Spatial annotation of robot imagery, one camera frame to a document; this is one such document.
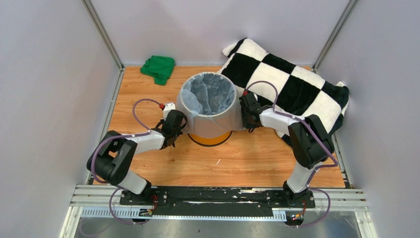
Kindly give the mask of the orange trash bin gold rim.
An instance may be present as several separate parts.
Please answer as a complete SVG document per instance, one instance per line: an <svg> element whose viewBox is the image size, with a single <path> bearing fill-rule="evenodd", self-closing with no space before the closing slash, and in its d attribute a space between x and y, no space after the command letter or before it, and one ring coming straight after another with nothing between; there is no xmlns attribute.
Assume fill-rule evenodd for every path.
<svg viewBox="0 0 420 238"><path fill-rule="evenodd" d="M217 137L213 138L206 138L200 137L194 134L188 134L189 138L196 144L203 146L203 147L215 147L225 143L230 136L232 135L233 131L227 132Z"/></svg>

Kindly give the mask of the translucent blue plastic bag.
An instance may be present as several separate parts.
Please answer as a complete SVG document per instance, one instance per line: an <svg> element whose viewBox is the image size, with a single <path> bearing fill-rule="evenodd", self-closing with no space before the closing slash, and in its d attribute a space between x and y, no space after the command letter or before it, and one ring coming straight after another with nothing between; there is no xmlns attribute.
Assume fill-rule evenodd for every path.
<svg viewBox="0 0 420 238"><path fill-rule="evenodd" d="M214 138L244 129L238 91L229 78L216 72L188 78L178 93L176 109L187 117L184 133Z"/></svg>

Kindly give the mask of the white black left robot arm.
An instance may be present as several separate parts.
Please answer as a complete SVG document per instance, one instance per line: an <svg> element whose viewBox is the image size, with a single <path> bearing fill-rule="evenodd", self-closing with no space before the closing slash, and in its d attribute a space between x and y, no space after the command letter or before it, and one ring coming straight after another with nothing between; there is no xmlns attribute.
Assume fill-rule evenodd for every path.
<svg viewBox="0 0 420 238"><path fill-rule="evenodd" d="M138 204L148 204L152 198L151 182L130 170L133 158L143 152L174 147L187 121L181 111L171 110L148 132L108 131L88 159L87 169L105 183L131 192Z"/></svg>

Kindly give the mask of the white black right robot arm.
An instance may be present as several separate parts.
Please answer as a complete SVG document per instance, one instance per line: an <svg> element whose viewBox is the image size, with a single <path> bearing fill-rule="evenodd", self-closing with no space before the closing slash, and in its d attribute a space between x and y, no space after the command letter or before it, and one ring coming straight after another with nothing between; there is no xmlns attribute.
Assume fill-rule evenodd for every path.
<svg viewBox="0 0 420 238"><path fill-rule="evenodd" d="M243 127L252 132L258 127L272 128L289 136L296 164L291 176L283 185L283 200L289 207L302 202L315 173L325 168L324 161L330 158L333 166L337 159L333 156L334 145L317 115L298 117L275 110L272 106L262 106L255 95L245 91L239 98Z"/></svg>

